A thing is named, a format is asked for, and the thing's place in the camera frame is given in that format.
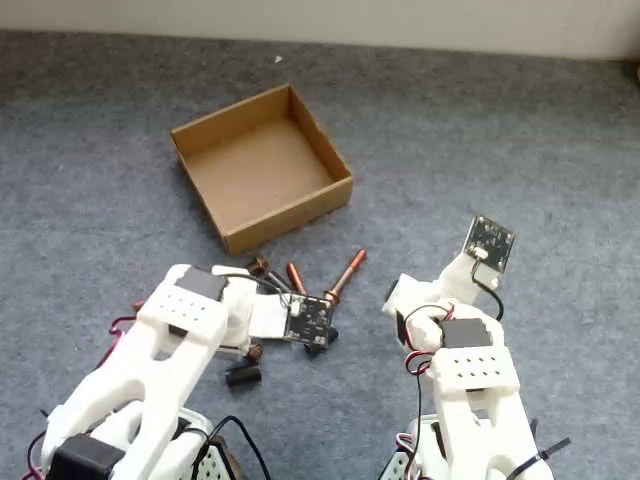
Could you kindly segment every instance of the cable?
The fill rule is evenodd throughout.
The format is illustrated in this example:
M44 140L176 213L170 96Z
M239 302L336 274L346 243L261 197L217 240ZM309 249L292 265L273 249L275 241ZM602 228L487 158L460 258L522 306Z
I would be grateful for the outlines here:
M413 452L413 445L409 445L411 442L413 442L413 437L409 433L398 433L396 435L396 447L407 455Z
M204 430L202 430L201 428L198 428L198 427L187 427L184 430L182 430L182 432L180 432L180 435L182 435L183 433L189 433L189 432L199 433L200 435L202 435L204 437L206 442L209 441L209 434L207 432L205 432Z
M482 290L487 292L489 295L491 295L493 299L496 301L496 303L498 304L498 314L496 315L496 320L500 321L502 320L502 315L504 314L504 304L502 303L502 300L500 300L500 297L496 292L491 290L491 288L489 288L487 285L485 285L481 281L476 280L476 272L478 271L479 266L480 266L480 260L477 260L476 263L473 264L473 268L471 269L471 281L476 285L478 285L478 287L480 287Z
M285 292L282 289L276 287L273 283L267 282L262 278L254 277L253 275L249 275L246 273L219 273L217 274L219 277L228 277L228 278L244 278L246 280L253 280L258 285L262 285L265 288L268 288L274 292L276 292L280 296L280 305L284 308L288 309L290 307L289 302L285 298Z
M198 468L200 467L200 462L202 462L202 460L204 459L205 455L207 454L208 447L211 444L211 439L214 438L220 432L220 430L222 430L222 427L224 427L229 422L235 423L240 428L240 430L242 431L242 434L244 435L245 440L247 441L247 443L249 444L249 446L253 450L253 453L255 453L256 458L258 459L258 462L260 463L260 468L262 468L262 473L264 474L265 480L271 480L271 474L269 473L269 469L267 468L267 464L265 463L264 459L262 458L262 454L260 453L260 449L255 444L255 442L253 441L253 438L251 438L251 435L249 434L249 431L247 430L247 427L245 427L244 424L242 423L242 421L238 417L236 417L235 415L227 415L226 417L224 417L222 420L220 420L218 425L215 426L213 431L209 435L207 435L206 441L205 441L204 445L202 446L202 448L200 449L200 452L198 453L198 456L196 457L196 460L195 460L195 462L193 464L193 471L191 473L191 480L196 480L198 478Z
M420 370L425 364L430 362L430 360L422 362L420 365L418 365L418 368L416 370ZM411 465L413 465L413 461L415 460L416 454L418 453L418 445L420 445L420 425L422 424L422 387L420 386L420 375L416 375L415 377L418 383L418 431L416 432L415 446L413 447L413 451L409 454L409 461L407 462L407 466L404 469L405 480L410 480Z
M33 461L33 449L38 444L38 442L44 437L46 430L40 432L36 437L31 440L29 446L27 447L27 465L29 466L29 473L25 474L21 480L27 480L28 478L35 478L36 480L44 480L44 477L40 473L40 470L36 467Z
M506 480L515 480L522 472L524 472L527 468L538 462L539 460L547 460L552 454L557 452L558 450L566 447L571 443L571 439L569 437L563 438L558 443L551 445L546 450L540 450L533 457L531 457L526 462L523 462L520 466L516 467L516 469L509 474Z
M116 340L113 342L111 347L109 347L109 350L107 350L107 353L105 353L102 356L102 358L100 359L100 361L98 362L98 364L96 365L94 370L97 370L102 365L104 365L104 362L106 362L107 359L111 356L113 351L118 346L118 343L122 339L122 336L124 335L124 332L122 330L120 330L119 328L117 328L118 325L120 325L122 322L133 322L135 320L136 320L136 317L120 317L120 318L116 318L113 322L111 322L111 327L109 328L109 333L111 335L115 335Z
M447 319L447 316L449 316L450 314L453 314L453 305L451 305L451 309L447 310L446 308L444 308L442 305L438 305L435 303L425 303L424 305L420 305L419 307L416 307L415 309L413 309L409 315L407 315L404 318L404 322L403 322L403 327L404 327L404 338L406 340L407 343L407 347L409 347L411 350L417 350L413 344L411 343L411 336L409 335L409 330L407 329L407 322L409 321L409 319L411 318L411 316L413 314L415 314L416 312L422 310L423 308L428 308L428 307L433 307L433 308L439 308L440 310L442 310L443 312L446 313L446 316L444 317L445 319Z
M427 360L425 360L424 362L422 362L418 368L416 368L415 370L411 370L411 362L418 357L422 357L424 355L428 355L429 358ZM421 352L419 350L414 350L413 352L409 353L407 355L407 357L404 359L404 368L407 370L407 372L409 372L411 375L422 375L424 372L427 371L427 369L429 368L429 366L431 365L431 359L433 358L433 353L431 352Z

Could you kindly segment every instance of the white bracket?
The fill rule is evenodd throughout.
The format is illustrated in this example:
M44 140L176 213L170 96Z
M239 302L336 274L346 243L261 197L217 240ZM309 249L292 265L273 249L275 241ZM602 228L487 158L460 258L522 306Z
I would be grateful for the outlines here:
M506 476L538 453L506 347L441 348L430 370L451 480L485 480L492 470ZM519 477L552 479L544 461Z
M141 400L140 430L114 467L112 480L149 477L176 430L180 408L227 329L227 309L221 303L174 284L188 268L169 270L107 361L51 413L42 448L44 472L67 438L85 433L113 409ZM170 345L170 325L186 335L172 344L169 358L156 360Z

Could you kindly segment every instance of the white wall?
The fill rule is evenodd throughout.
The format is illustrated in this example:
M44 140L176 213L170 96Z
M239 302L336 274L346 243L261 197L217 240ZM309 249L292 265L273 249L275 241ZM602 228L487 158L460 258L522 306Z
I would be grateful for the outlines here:
M0 0L0 27L640 58L640 0Z

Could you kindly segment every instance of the black cylinder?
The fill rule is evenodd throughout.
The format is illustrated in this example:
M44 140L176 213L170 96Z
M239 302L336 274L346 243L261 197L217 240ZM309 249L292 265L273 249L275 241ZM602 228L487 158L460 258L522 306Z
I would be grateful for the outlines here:
M262 380L262 373L260 372L260 367L257 365L235 368L227 371L225 380L229 387L235 387L237 385L259 382Z

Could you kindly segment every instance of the black wire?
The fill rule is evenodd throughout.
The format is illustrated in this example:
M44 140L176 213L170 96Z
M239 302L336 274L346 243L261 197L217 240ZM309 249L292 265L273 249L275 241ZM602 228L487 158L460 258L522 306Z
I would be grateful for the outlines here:
M253 275L248 275L246 273L219 273L219 274L217 274L217 276L219 276L219 277L229 277L229 278L244 278L246 280L253 280L258 285L262 285L263 287L268 288L273 292L276 292L280 296L280 304L284 308L289 308L289 302L286 300L286 298L284 296L285 292L283 292L281 288L276 287L271 282L267 282L266 280L263 280L262 278L254 277Z
M209 441L209 434L198 427L187 427L184 430L182 430L182 432L180 432L180 435L182 435L183 433L189 433L189 432L199 433L204 437L206 441Z
M32 454L33 454L33 449L35 448L37 443L40 441L40 439L42 437L44 437L45 433L47 433L47 431L43 430L38 435L36 435L36 437L33 440L31 440L31 443L29 444L29 447L27 448L27 465L29 466L29 471L31 472L31 474L34 477L36 477L36 473L39 473L39 472L36 470L35 466L33 465L33 460L31 459L31 457L32 457Z
M441 305L437 305L435 303L425 303L424 305L420 305L419 307L416 307L415 309L413 309L409 315L407 315L406 317L404 317L404 338L405 341L407 342L407 346L411 349L411 350L415 350L414 346L411 345L411 338L409 336L409 331L407 330L407 322L409 321L409 319L411 318L411 316L413 314L415 314L416 312L422 310L423 308L428 308L428 307L433 307L433 308L439 308L440 310L442 310L445 313L449 313L449 310L447 310L446 308L444 308Z
M482 290L484 290L489 295L491 295L493 299L496 301L496 303L498 304L498 314L496 315L496 320L500 321L502 320L502 315L504 314L504 304L502 303L502 300L500 300L500 297L496 292L491 290L491 288L489 288L487 285L485 285L481 281L476 280L476 272L478 271L479 266L480 266L480 260L478 260L476 263L473 264L473 268L471 269L471 280L473 281L473 283L478 285Z
M191 480L196 480L198 478L198 468L200 467L200 462L202 462L202 460L204 459L205 455L207 454L208 447L209 447L209 445L211 445L211 439L213 439L220 432L220 430L222 430L222 427L224 427L229 422L235 423L240 428L240 430L242 431L242 434L244 435L244 438L247 440L247 443L251 447L251 450L253 450L253 453L255 453L256 458L258 459L258 462L260 463L260 468L262 468L262 473L264 474L265 480L271 480L271 474L269 473L269 469L267 468L267 464L265 463L264 459L262 458L262 454L260 453L260 449L255 444L255 442L253 441L253 438L251 438L251 435L249 434L249 431L247 430L247 427L245 427L244 423L242 423L242 421L238 417L236 417L235 415L227 415L226 417L224 417L222 420L220 420L218 425L215 426L213 431L209 435L206 435L206 441L205 441L204 445L202 446L202 449L200 449L200 452L198 453L198 456L196 457L196 461L194 462L193 472L191 474ZM191 428L191 429L190 428L185 428L183 430L183 432L187 431L187 430L188 431L197 431L199 433L205 433L203 430L201 430L199 428Z
M422 362L418 365L418 370L420 370L424 365L429 363L430 360ZM420 375L416 375L416 381L418 382L418 430L416 432L416 442L413 446L413 451L409 455L409 461L407 462L407 467L405 468L405 476L407 472L411 471L411 465L416 458L418 453L418 446L420 445L420 425L422 424L422 387L420 385Z

